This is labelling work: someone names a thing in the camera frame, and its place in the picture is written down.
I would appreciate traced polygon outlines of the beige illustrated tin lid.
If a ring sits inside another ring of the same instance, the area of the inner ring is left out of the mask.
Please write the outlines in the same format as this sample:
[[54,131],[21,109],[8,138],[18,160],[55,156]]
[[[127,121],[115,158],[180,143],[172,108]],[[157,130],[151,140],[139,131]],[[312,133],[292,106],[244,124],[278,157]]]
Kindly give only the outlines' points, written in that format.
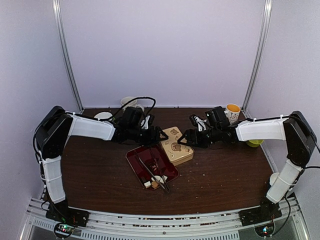
[[168,135],[168,144],[161,144],[166,154],[167,152],[194,151],[192,147],[177,143],[177,140],[182,136],[182,133],[177,126],[166,128],[163,131]]

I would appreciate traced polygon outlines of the black tongs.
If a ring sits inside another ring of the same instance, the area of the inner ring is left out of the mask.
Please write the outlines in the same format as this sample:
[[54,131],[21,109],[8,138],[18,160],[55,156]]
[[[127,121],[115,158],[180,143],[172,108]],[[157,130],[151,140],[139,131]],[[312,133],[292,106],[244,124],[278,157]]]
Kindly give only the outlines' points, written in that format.
[[156,180],[155,182],[158,183],[158,186],[160,186],[165,192],[170,193],[170,188],[169,185],[167,183],[166,180],[162,179],[162,177],[164,176],[163,171],[160,169],[160,166],[158,164],[158,160],[156,159],[154,153],[152,152],[151,149],[149,149],[149,153],[151,156],[151,159],[153,160],[152,163],[152,167],[148,167],[144,161],[141,159],[141,157],[139,156],[139,154],[134,151],[134,156],[136,157],[136,159],[138,160],[138,162],[142,165],[142,167],[149,173],[149,175],[153,178],[155,178],[155,176],[160,176],[161,180],[158,181]]

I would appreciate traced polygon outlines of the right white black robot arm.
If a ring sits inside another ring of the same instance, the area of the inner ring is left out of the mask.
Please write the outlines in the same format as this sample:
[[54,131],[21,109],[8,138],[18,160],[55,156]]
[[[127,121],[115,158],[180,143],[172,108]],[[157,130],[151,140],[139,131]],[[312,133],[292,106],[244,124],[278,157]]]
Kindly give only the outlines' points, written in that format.
[[224,108],[218,106],[205,113],[207,119],[193,114],[189,117],[193,129],[187,129],[178,144],[208,148],[216,142],[236,143],[251,140],[281,140],[286,142],[287,160],[281,172],[270,177],[270,188],[256,210],[259,220],[268,220],[276,205],[297,183],[307,168],[312,153],[319,148],[317,137],[300,111],[289,115],[263,119],[246,118],[231,123]]

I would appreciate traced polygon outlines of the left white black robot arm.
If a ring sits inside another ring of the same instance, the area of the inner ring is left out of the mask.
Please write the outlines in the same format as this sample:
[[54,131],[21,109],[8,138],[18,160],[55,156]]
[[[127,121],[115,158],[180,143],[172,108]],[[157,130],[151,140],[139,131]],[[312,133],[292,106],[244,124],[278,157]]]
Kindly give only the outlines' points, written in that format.
[[63,187],[61,160],[69,137],[80,136],[123,143],[134,141],[141,146],[150,146],[167,140],[168,135],[153,125],[154,116],[144,114],[142,109],[129,106],[117,119],[94,118],[65,111],[55,106],[37,126],[32,146],[40,165],[42,181],[50,202],[52,213],[61,222],[72,218],[72,211],[63,202],[67,200]]

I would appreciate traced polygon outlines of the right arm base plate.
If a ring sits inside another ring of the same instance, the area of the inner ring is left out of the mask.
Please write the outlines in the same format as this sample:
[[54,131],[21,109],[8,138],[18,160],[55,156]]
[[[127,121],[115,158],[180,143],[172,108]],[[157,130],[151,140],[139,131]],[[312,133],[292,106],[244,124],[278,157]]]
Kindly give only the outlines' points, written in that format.
[[269,211],[261,206],[241,210],[238,214],[243,227],[268,222],[272,218],[280,218],[282,216],[282,212],[278,207]]

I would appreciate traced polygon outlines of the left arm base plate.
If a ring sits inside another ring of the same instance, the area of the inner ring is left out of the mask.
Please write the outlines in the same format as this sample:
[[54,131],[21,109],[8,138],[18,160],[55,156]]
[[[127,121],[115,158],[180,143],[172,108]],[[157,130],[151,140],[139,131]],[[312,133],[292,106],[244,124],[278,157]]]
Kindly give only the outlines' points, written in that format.
[[90,213],[85,210],[73,208],[55,209],[54,207],[47,210],[45,217],[56,222],[66,223],[75,227],[86,227]]

